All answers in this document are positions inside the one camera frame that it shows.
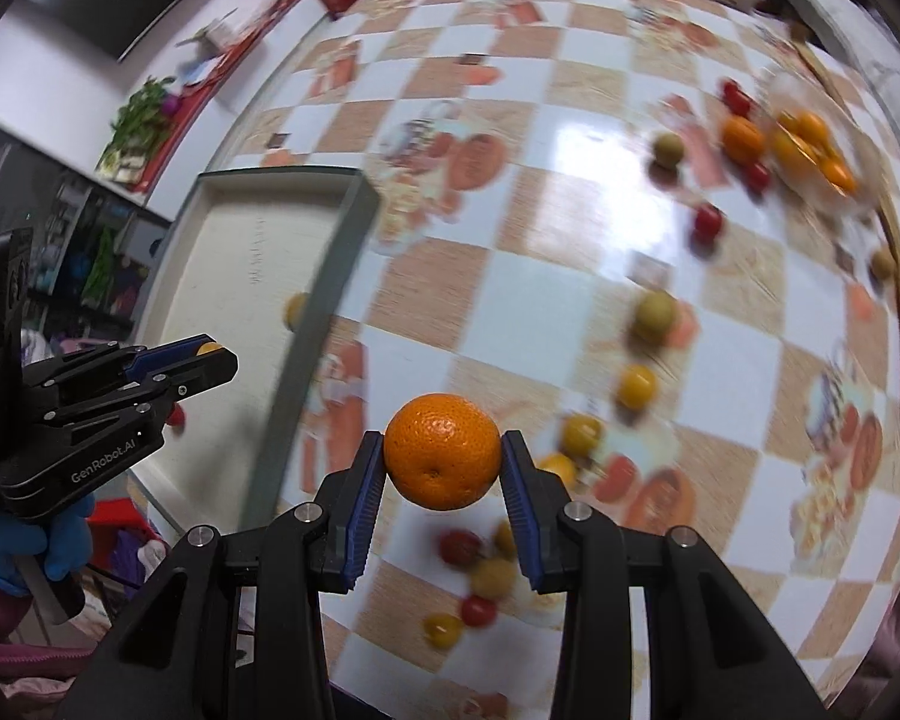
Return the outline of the blue gloved hand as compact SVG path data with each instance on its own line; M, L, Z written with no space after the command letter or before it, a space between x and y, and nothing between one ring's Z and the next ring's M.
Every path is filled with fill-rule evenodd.
M91 528L87 525L94 504L92 496L84 497L58 514L48 528L0 515L0 590L17 598L29 593L16 566L20 556L43 554L45 575L53 582L82 571L94 552Z

